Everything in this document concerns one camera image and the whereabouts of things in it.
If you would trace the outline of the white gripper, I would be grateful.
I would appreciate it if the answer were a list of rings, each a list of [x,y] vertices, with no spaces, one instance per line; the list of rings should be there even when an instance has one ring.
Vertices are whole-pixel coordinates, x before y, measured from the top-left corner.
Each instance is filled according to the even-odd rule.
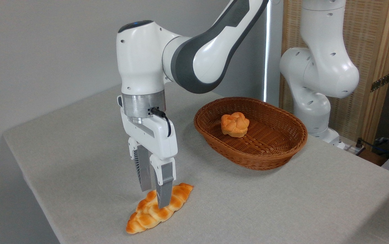
[[[134,160],[138,181],[142,191],[150,190],[150,164],[154,169],[157,202],[160,209],[171,201],[173,181],[176,179],[175,159],[178,153],[177,138],[173,123],[168,137],[166,119],[153,115],[143,118],[142,124],[132,123],[120,108],[123,127],[130,136],[128,147],[130,157]],[[152,153],[149,163],[149,151]]]

